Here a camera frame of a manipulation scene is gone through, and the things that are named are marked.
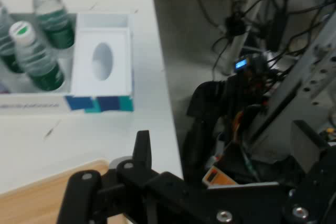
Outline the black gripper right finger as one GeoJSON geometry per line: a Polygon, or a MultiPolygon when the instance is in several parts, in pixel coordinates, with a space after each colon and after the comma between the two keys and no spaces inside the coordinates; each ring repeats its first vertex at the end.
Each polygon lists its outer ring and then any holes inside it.
{"type": "Polygon", "coordinates": [[[305,177],[283,206],[286,223],[335,223],[335,146],[305,121],[291,126],[290,152],[305,177]]]}

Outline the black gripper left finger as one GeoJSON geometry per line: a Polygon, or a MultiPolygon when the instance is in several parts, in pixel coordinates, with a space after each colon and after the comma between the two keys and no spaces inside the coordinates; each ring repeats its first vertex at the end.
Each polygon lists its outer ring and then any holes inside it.
{"type": "Polygon", "coordinates": [[[147,186],[158,176],[151,164],[150,133],[139,131],[130,159],[104,175],[91,169],[70,176],[57,223],[107,223],[119,214],[132,223],[167,223],[168,212],[147,186]]]}

